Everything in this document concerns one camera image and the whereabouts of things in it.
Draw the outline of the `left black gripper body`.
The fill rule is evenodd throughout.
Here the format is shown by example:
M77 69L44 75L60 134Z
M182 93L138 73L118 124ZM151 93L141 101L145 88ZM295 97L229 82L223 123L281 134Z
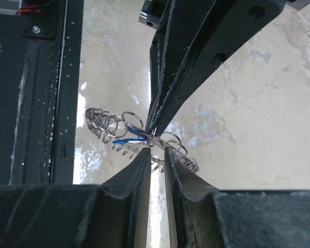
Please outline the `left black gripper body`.
M144 0L138 21L157 30L168 3L168 0Z

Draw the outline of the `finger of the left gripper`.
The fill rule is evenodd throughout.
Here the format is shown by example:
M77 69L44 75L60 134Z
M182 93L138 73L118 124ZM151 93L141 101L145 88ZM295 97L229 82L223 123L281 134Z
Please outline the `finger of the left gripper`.
M219 1L215 4L174 81L163 119L165 129L196 89L283 9L283 1Z
M146 131L162 133L174 81L197 33L219 1L167 1L150 47L151 103Z

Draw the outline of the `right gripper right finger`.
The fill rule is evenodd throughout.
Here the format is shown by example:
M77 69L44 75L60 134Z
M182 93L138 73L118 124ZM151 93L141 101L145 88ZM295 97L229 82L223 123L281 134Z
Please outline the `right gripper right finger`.
M171 247L310 247L310 190L219 190L165 149Z

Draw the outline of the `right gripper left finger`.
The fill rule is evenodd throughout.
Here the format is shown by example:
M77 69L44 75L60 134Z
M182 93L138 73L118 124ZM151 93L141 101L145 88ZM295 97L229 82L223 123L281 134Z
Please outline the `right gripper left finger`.
M101 185L0 186L0 247L145 247L151 151Z

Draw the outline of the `metal disc with keyrings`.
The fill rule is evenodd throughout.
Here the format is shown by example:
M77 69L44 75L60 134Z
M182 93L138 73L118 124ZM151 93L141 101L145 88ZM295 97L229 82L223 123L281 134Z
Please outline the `metal disc with keyrings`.
M183 146L178 135L164 132L164 137L155 136L144 130L142 119L135 113L125 111L115 115L101 108L88 108L85 111L85 122L89 131L104 144L110 144L112 150L122 156L133 159L142 148L172 149L182 164L190 171L199 171L199 165L194 158L188 156L188 150Z

